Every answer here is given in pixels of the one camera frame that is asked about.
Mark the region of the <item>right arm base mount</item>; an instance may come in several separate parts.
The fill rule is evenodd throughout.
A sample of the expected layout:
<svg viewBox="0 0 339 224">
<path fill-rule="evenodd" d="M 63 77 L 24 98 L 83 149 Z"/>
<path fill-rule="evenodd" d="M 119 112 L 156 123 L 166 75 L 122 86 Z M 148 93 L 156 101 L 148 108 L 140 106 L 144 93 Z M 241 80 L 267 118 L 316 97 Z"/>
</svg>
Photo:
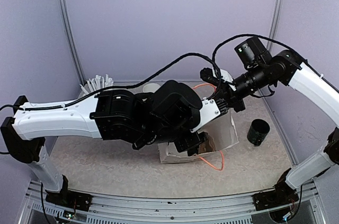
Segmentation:
<svg viewBox="0 0 339 224">
<path fill-rule="evenodd" d="M 252 198 L 256 211 L 279 207 L 299 200 L 296 189 L 289 187 L 286 182 L 278 182 L 273 190 L 255 193 Z"/>
</svg>

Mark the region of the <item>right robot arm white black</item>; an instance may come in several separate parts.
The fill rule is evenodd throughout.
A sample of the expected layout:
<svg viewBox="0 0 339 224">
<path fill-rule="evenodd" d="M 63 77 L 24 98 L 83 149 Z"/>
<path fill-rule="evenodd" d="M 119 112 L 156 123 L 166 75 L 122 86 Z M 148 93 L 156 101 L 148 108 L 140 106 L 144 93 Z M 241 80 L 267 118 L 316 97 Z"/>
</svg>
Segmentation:
<svg viewBox="0 0 339 224">
<path fill-rule="evenodd" d="M 244 109 L 241 101 L 245 97 L 253 96 L 264 87 L 281 83 L 304 95 L 338 124 L 338 90 L 316 72 L 305 58 L 288 46 L 272 56 L 261 42 L 263 36 L 246 34 L 245 37 L 247 39 L 236 46 L 235 51 L 246 73 L 237 78 L 223 70 L 219 73 L 224 82 L 222 90 L 225 98 L 235 111 Z M 335 128 L 328 136 L 327 143 L 281 176 L 271 193 L 271 201 L 277 205 L 284 204 L 293 190 L 337 164 L 338 128 Z"/>
</svg>

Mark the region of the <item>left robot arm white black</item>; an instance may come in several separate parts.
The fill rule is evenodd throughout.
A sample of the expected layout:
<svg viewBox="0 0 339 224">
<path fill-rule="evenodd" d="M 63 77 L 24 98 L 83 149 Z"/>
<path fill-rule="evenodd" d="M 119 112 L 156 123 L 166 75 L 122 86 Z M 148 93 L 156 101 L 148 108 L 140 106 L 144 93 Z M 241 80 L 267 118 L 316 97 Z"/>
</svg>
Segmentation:
<svg viewBox="0 0 339 224">
<path fill-rule="evenodd" d="M 199 130 L 219 113 L 214 99 L 200 98 L 187 84 L 174 80 L 148 84 L 140 93 L 117 86 L 67 102 L 31 103 L 20 96 L 12 109 L 13 115 L 1 124 L 9 154 L 27 164 L 62 205 L 71 204 L 74 193 L 49 158 L 48 137 L 123 140 L 135 150 L 173 142 L 183 152 L 204 142 Z"/>
</svg>

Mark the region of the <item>white paper takeout bag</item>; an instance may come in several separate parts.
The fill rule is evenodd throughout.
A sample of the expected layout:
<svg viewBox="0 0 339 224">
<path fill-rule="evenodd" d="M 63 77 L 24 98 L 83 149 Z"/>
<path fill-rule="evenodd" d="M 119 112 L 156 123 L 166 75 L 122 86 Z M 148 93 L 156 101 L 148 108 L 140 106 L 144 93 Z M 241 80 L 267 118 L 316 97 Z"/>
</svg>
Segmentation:
<svg viewBox="0 0 339 224">
<path fill-rule="evenodd" d="M 172 142 L 159 144 L 160 162 L 162 164 L 189 163 L 220 153 L 239 143 L 231 110 L 205 124 L 198 131 L 198 134 L 205 136 L 207 140 L 197 148 L 189 151 L 178 152 Z"/>
</svg>

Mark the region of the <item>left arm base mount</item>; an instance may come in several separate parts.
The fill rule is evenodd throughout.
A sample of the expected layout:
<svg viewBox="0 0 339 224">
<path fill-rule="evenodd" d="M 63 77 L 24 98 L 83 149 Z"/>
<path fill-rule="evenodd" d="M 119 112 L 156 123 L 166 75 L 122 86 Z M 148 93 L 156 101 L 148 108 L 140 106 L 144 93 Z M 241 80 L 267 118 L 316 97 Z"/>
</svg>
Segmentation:
<svg viewBox="0 0 339 224">
<path fill-rule="evenodd" d="M 49 203 L 86 212 L 89 211 L 93 198 L 93 196 L 88 193 L 69 190 L 68 179 L 64 175 L 61 190 L 59 192 L 46 190 L 46 193 L 46 201 Z"/>
</svg>

